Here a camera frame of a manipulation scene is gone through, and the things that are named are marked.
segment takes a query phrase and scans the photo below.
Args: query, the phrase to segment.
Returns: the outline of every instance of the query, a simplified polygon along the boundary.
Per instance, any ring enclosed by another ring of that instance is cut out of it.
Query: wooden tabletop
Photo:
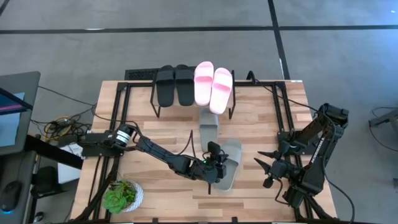
[[[99,94],[96,113],[110,118],[118,81],[105,81]],[[286,81],[287,94],[291,100],[307,104],[302,82]],[[134,120],[144,135],[174,153],[180,152],[187,143],[189,132],[193,130],[195,151],[201,155],[197,107],[172,106],[162,108],[160,118],[149,103],[150,87],[133,88],[129,100],[127,120]],[[121,117],[123,100],[119,105],[118,119]],[[296,129],[304,128],[312,117],[308,108],[290,103]],[[285,127],[287,122],[283,114]],[[240,222],[294,221],[293,209],[277,203],[274,199],[279,189],[275,182],[270,189],[262,183],[266,176],[254,157],[272,163],[272,159],[259,155],[257,151],[273,152],[277,149],[276,133],[278,123],[272,93],[263,87],[236,87],[236,107],[231,120],[228,112],[220,115],[219,144],[227,139],[237,138],[243,144],[242,162],[239,165],[233,188],[229,192],[213,189],[208,195],[207,183],[188,180],[175,175],[166,164],[143,152],[128,152],[121,158],[118,178],[131,179],[144,189],[141,206],[128,213],[112,215],[112,222],[230,222],[238,217]],[[109,128],[109,121],[94,118],[93,131],[102,133]],[[193,155],[189,147],[186,154]],[[310,156],[302,156],[307,164]],[[76,192],[71,218],[77,217],[87,206],[97,158],[84,161]],[[98,169],[94,193],[98,186],[101,165]],[[284,179],[283,192],[289,186]],[[325,182],[324,189],[315,199],[331,216],[336,216],[330,188]]]

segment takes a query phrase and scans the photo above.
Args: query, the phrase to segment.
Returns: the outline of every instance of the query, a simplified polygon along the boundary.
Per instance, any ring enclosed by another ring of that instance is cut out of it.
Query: concrete floor
[[[398,24],[393,0],[274,2],[280,26]],[[267,1],[10,0],[0,17],[0,30],[237,25],[272,25]],[[398,105],[398,30],[281,31],[281,36],[290,77],[304,81],[310,104],[350,110],[349,127],[328,164],[330,179],[353,199],[356,221],[396,223],[398,190],[392,178],[398,177],[398,153],[377,144],[368,119],[375,107]],[[260,79],[282,79],[273,31],[13,34],[0,35],[0,49],[0,75],[37,70],[42,86],[92,103],[103,80],[166,64],[211,60],[234,69],[238,78],[253,70]],[[33,119],[50,121],[86,106],[39,90],[35,108]],[[83,117],[91,120],[89,114]],[[35,126],[30,133],[37,133]],[[374,133],[398,149],[389,125]],[[37,211],[47,214],[42,223],[65,219],[73,184],[67,193],[39,200]],[[335,189],[332,194],[338,216],[349,220],[347,199]]]

